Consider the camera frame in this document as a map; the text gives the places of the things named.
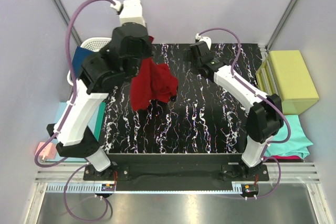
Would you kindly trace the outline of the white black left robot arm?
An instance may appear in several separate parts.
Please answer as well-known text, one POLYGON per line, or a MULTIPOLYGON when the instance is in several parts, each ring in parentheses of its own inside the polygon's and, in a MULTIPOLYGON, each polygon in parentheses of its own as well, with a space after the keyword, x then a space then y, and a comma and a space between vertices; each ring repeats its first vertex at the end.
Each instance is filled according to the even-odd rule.
POLYGON ((139 74, 141 62, 152 55, 146 25, 125 23, 112 32, 111 40, 87 56, 74 80, 74 92, 56 124, 47 126, 58 143, 61 157, 85 158, 103 180, 113 175, 113 167, 88 123, 96 109, 114 88, 139 74))

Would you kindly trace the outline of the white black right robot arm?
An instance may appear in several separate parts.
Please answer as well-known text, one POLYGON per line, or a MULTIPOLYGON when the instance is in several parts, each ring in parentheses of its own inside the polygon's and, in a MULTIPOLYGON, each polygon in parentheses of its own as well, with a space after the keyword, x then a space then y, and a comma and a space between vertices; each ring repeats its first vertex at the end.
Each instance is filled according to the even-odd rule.
POLYGON ((210 43, 203 39, 189 45, 184 53, 184 61, 190 62, 191 67, 201 76, 228 91, 248 112, 245 125, 247 144, 238 173, 244 180, 252 179, 263 161, 267 144, 283 127, 280 97, 276 94, 267 95, 247 82, 220 57, 216 57, 210 43))

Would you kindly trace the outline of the red t-shirt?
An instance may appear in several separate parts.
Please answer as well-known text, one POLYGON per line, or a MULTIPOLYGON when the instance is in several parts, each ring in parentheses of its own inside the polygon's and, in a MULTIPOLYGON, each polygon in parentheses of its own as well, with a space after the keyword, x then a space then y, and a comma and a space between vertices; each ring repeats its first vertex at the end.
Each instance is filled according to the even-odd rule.
POLYGON ((131 81, 130 103, 133 111, 145 110, 152 100, 168 103, 177 95, 178 79, 168 64, 156 64, 152 57, 142 60, 139 74, 131 81))

